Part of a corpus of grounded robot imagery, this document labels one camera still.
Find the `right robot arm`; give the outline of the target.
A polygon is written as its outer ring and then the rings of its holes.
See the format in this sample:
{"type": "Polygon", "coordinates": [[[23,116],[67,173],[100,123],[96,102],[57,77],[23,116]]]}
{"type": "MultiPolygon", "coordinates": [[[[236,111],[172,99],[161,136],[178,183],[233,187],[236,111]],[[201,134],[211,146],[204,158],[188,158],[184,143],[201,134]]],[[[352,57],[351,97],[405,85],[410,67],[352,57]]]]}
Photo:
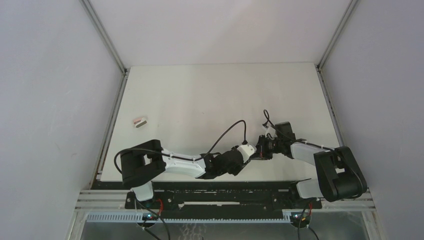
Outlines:
{"type": "Polygon", "coordinates": [[[304,139],[261,135],[251,159],[271,160],[276,154],[315,167],[316,178],[295,183],[289,194],[289,203],[295,208],[302,208],[311,198],[328,202],[359,198],[368,189],[365,177],[347,146],[329,148],[304,139]]]}

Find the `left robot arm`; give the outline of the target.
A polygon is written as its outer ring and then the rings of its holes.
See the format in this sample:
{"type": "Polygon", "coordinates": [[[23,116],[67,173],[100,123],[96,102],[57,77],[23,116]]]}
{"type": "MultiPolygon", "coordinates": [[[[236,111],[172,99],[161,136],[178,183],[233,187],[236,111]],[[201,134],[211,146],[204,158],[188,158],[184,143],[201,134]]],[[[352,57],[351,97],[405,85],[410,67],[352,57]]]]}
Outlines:
{"type": "Polygon", "coordinates": [[[149,209],[156,203],[153,179],[163,173],[185,175],[194,179],[212,180],[224,174],[238,175],[249,163],[256,147],[244,142],[224,153],[185,155],[162,147],[153,139],[119,151],[114,165],[122,177],[122,184],[135,195],[138,204],[149,209]]]}

